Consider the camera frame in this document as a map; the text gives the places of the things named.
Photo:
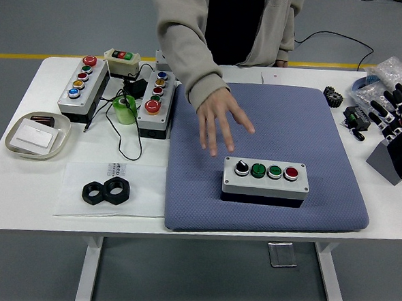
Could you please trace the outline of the person's right hand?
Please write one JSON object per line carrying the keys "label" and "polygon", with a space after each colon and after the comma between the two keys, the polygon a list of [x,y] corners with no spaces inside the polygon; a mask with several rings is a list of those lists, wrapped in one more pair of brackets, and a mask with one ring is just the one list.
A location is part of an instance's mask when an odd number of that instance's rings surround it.
{"label": "person's right hand", "polygon": [[219,88],[212,92],[202,102],[196,113],[199,121],[200,146],[202,149],[208,150],[212,157],[217,156],[217,129],[220,129],[229,153],[234,152],[235,145],[226,116],[228,113],[232,115],[237,124],[243,126],[249,133],[254,134],[256,132],[251,120],[227,88]]}

